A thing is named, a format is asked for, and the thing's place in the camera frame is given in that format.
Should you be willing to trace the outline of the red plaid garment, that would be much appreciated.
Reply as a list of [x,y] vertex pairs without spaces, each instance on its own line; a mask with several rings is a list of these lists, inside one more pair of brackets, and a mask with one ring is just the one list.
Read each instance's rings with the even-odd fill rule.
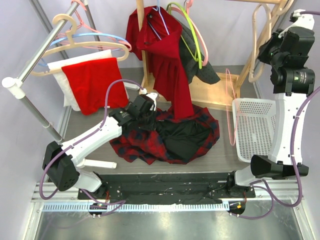
[[193,106],[194,114],[174,119],[173,108],[157,109],[153,130],[131,130],[111,140],[115,153],[132,163],[141,159],[186,165],[208,153],[220,138],[219,122],[207,108]]

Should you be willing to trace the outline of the thin pink wire hanger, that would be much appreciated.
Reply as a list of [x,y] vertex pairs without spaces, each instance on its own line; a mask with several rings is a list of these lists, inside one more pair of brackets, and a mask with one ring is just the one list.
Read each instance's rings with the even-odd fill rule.
[[237,129],[234,129],[231,124],[231,115],[230,111],[232,110],[232,102],[236,98],[236,92],[234,89],[234,84],[232,81],[231,72],[228,68],[225,69],[225,93],[228,95],[231,90],[231,103],[226,106],[226,120],[227,120],[227,130],[228,130],[228,138],[229,143],[232,147],[236,145],[236,133]]

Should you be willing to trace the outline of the white plastic laundry basket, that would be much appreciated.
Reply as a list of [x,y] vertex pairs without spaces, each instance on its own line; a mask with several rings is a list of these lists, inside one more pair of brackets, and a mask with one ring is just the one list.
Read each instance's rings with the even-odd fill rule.
[[232,116],[238,160],[250,163],[254,155],[267,156],[276,125],[276,102],[269,99],[236,98]]

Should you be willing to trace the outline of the dark red skirt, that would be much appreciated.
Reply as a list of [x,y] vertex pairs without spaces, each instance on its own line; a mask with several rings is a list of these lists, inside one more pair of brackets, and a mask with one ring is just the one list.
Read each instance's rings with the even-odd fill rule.
[[131,52],[139,60],[142,60],[142,51],[148,54],[149,72],[155,78],[153,89],[171,102],[174,117],[176,119],[191,117],[194,115],[194,109],[179,51],[182,26],[162,8],[162,15],[170,34],[158,40],[147,22],[147,16],[151,11],[152,6],[144,8],[141,30],[139,30],[137,11],[129,16],[125,38],[131,44]]

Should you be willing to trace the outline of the grey dotted garment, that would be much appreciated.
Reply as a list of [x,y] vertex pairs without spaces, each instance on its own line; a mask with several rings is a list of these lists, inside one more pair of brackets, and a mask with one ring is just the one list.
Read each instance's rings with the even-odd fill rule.
[[203,66],[201,69],[199,68],[199,63],[194,60],[190,53],[190,50],[193,53],[196,51],[192,32],[183,23],[180,24],[182,26],[182,32],[179,40],[179,56],[188,83],[190,84],[193,81],[194,76],[209,85],[218,83],[221,79],[209,62],[206,66]]

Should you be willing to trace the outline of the blue wire hanger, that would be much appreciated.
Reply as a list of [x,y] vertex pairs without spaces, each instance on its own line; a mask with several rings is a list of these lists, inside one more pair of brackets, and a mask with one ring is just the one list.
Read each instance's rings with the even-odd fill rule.
[[147,23],[158,40],[170,34],[166,21],[162,15],[163,9],[160,7],[160,1],[152,7],[151,12],[147,15]]

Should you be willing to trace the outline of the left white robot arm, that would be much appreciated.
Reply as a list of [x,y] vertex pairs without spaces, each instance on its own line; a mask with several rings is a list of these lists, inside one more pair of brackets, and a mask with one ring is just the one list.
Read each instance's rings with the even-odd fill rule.
[[138,95],[126,108],[109,113],[101,123],[83,134],[61,144],[53,141],[45,151],[42,168],[56,188],[84,189],[100,200],[107,192],[101,177],[85,171],[85,166],[114,168],[111,162],[89,160],[87,156],[107,142],[135,130],[150,130],[154,126],[158,94]]

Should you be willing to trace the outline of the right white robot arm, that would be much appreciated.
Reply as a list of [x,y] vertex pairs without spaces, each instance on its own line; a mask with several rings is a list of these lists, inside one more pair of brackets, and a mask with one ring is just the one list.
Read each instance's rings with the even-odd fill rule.
[[259,179],[308,175],[301,140],[316,79],[315,72],[305,67],[314,42],[313,30],[293,26],[277,30],[260,47],[258,59],[271,66],[274,100],[237,98],[232,103],[238,158],[249,166],[227,178],[230,197],[238,197]]

